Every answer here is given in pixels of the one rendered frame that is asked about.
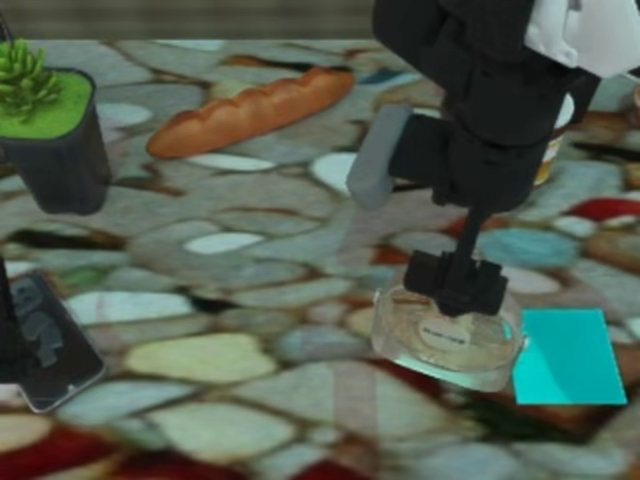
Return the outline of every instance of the potted plant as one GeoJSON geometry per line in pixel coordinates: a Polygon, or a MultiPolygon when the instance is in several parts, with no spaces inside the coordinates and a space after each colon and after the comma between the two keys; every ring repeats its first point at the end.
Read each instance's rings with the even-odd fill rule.
{"type": "Polygon", "coordinates": [[[90,215],[111,169],[85,72],[47,68],[24,40],[0,43],[0,148],[46,213],[90,215]]]}

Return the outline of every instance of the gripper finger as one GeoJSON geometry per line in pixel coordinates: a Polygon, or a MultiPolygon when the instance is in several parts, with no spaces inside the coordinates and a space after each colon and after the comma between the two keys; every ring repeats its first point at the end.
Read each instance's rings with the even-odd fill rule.
{"type": "Polygon", "coordinates": [[[347,176],[359,207],[376,210],[389,200],[394,186],[389,164],[412,113],[408,105],[385,105],[376,114],[347,176]]]}

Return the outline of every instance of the succulent plant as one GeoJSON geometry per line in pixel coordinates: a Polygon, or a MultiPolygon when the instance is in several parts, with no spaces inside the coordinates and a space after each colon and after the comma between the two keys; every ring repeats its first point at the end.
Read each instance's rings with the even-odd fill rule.
{"type": "Polygon", "coordinates": [[[22,121],[58,100],[56,74],[44,68],[44,51],[33,54],[24,40],[0,44],[0,108],[22,121]]]}

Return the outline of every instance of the green soil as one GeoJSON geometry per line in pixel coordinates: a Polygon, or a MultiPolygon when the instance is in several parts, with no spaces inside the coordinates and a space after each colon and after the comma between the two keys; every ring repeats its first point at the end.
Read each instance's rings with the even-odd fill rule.
{"type": "Polygon", "coordinates": [[[87,108],[91,83],[84,76],[71,72],[56,72],[62,91],[58,101],[38,107],[27,121],[20,121],[0,110],[0,137],[49,139],[73,130],[87,108]]]}

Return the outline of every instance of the stone table surface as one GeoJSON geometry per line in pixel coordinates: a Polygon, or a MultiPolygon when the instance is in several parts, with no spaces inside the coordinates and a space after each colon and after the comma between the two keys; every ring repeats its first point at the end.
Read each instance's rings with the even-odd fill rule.
{"type": "Polygon", "coordinates": [[[373,292],[416,245],[450,247],[464,212],[399,190],[365,214],[345,176],[377,108],[438,115],[437,87],[370,41],[33,43],[96,79],[116,180],[99,214],[53,217],[2,167],[0,250],[11,275],[51,275],[110,370],[51,415],[2,387],[0,478],[640,479],[631,81],[602,85],[551,180],[478,245],[522,306],[605,311],[630,403],[521,408],[370,351],[373,292]],[[313,65],[348,66],[358,84],[223,151],[145,153],[177,111],[313,65]]]}

